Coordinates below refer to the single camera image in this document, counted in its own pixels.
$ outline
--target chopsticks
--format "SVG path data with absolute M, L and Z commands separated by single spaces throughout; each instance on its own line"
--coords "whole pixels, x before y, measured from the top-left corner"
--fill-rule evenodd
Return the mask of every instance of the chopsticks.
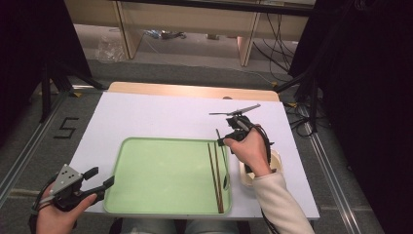
M 215 171 L 213 169 L 213 163 L 212 163 L 212 155 L 210 153 L 210 146 L 209 143 L 207 144 L 207 150 L 209 153 L 209 161 L 210 161 L 210 169 L 212 171 L 212 178 L 213 178 L 213 186 L 215 188 L 215 198 L 216 198 L 216 205 L 218 207 L 218 212 L 220 214 L 224 213 L 224 204 L 222 201 L 222 191 L 221 191 L 221 178 L 219 175 L 219 164 L 218 164 L 218 155 L 216 152 L 216 143 L 213 145 L 214 151 L 215 151 L 215 165 L 216 165 L 216 175 L 218 177 L 218 185 L 216 184 L 216 178 L 215 178 Z

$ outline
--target white tabletop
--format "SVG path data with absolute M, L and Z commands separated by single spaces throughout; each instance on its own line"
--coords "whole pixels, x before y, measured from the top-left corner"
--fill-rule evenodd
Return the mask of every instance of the white tabletop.
M 227 116 L 212 112 L 231 112 L 260 103 L 246 113 L 252 123 L 266 131 L 272 149 L 282 158 L 287 188 L 302 207 L 309 220 L 319 219 L 319 212 L 298 155 L 294 138 L 281 102 L 233 100 L 201 97 L 168 97 L 136 94 L 104 93 L 96 107 L 70 166 L 82 173 L 99 167 L 98 175 L 84 181 L 82 190 L 100 186 L 111 177 L 121 143 L 128 137 L 170 137 L 217 139 L 232 129 Z M 227 214 L 213 218 L 250 219 L 262 217 L 253 189 L 241 184 L 239 161 L 229 153 L 232 208 Z M 87 212 L 108 214 L 99 202 Z M 208 215 L 137 214 L 159 218 L 211 218 Z

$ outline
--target white sleeve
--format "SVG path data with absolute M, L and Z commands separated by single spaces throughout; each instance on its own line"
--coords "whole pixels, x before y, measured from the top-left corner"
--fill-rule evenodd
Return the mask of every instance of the white sleeve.
M 286 189 L 282 174 L 257 177 L 252 181 L 252 186 L 262 212 L 277 232 L 315 233 L 301 207 Z

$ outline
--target person's leg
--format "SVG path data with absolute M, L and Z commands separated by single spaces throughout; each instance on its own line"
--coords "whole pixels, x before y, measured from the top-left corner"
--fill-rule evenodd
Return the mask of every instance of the person's leg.
M 175 224 L 169 219 L 124 218 L 121 234 L 176 234 Z
M 238 234 L 238 226 L 235 221 L 224 220 L 188 220 L 185 234 Z

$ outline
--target clear plastic bag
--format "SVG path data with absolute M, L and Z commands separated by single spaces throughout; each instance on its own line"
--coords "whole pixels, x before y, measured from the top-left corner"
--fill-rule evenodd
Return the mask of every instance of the clear plastic bag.
M 122 43 L 106 36 L 100 37 L 95 57 L 102 63 L 113 63 L 126 59 Z

